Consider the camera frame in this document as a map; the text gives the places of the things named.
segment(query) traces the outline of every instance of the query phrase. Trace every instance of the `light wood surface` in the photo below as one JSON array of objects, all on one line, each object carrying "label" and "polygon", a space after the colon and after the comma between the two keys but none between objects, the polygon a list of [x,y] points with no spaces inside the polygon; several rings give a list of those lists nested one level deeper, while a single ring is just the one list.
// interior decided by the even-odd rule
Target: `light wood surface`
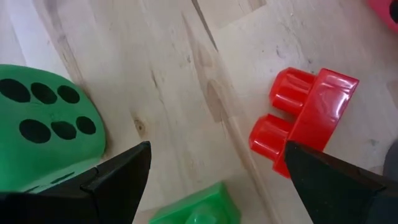
[{"label": "light wood surface", "polygon": [[248,148],[257,118],[280,113],[269,87],[286,67],[360,79],[326,152],[381,173],[398,135],[397,48],[363,0],[0,0],[0,63],[80,85],[106,125],[104,159],[151,141],[135,223],[219,180],[243,223],[311,223]]}]

